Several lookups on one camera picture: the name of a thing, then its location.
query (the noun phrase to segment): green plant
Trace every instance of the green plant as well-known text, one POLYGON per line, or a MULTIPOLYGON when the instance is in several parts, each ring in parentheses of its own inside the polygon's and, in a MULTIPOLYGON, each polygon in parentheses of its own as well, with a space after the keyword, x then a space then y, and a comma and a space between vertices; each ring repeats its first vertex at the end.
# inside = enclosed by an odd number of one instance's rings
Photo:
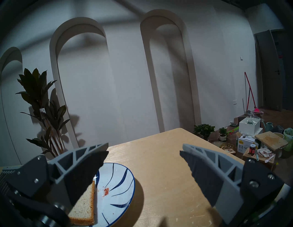
POLYGON ((220 128, 219 133, 220 133, 220 135, 222 135, 222 134, 227 135, 227 129, 225 129, 224 127, 220 128))
POLYGON ((33 115, 24 112, 21 113, 38 119, 45 128, 45 134, 41 136, 41 139, 34 138, 27 139, 27 141, 45 148, 46 150, 42 152, 42 154, 50 152, 53 157, 56 157, 64 152, 60 139, 60 130, 69 121, 69 119, 66 121, 63 120, 63 115, 66 112, 65 105, 61 106, 58 110, 54 102, 50 102, 49 106, 47 97, 48 89, 56 80, 47 84, 47 71, 39 74, 37 69, 35 69, 33 73, 28 69, 24 69, 23 75, 20 74, 19 77, 20 79, 17 79, 17 81, 23 86, 25 91, 18 92, 17 94, 21 94, 23 100, 31 104, 33 108, 33 115))
POLYGON ((211 126, 209 124, 200 124, 198 126, 194 126, 193 133, 200 133, 205 140, 207 140, 212 132, 215 131, 215 126, 211 126))

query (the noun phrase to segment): plastic spoon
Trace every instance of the plastic spoon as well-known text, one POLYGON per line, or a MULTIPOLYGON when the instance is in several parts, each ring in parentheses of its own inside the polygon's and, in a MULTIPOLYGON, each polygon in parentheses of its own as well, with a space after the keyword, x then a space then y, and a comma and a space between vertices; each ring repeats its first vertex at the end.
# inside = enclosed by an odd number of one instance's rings
POLYGON ((265 163, 268 163, 275 155, 272 155, 269 159, 265 160, 265 163))

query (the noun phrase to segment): plastic bag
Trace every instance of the plastic bag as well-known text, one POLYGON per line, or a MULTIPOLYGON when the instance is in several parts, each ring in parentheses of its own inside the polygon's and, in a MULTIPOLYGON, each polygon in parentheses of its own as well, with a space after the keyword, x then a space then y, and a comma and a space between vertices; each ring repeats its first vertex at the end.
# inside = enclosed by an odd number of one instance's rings
POLYGON ((284 140, 288 142, 288 144, 284 147, 285 151, 293 150, 293 129, 287 128, 284 130, 284 140))

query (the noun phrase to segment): sauce jar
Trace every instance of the sauce jar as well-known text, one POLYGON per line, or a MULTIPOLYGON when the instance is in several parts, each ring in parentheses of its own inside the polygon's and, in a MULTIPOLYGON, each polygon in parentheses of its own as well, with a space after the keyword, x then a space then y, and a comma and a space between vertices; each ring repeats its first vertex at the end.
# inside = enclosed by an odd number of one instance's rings
POLYGON ((250 144, 249 153, 251 155, 254 155, 255 154, 255 148, 256 148, 256 145, 255 144, 250 144))

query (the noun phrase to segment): toast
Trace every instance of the toast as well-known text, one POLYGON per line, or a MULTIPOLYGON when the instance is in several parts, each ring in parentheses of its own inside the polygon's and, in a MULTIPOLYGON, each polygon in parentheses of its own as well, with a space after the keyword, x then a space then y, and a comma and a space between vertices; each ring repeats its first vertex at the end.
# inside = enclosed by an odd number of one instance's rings
POLYGON ((95 182, 93 181, 70 211, 68 215, 70 223, 84 226, 94 224, 94 194, 95 182))

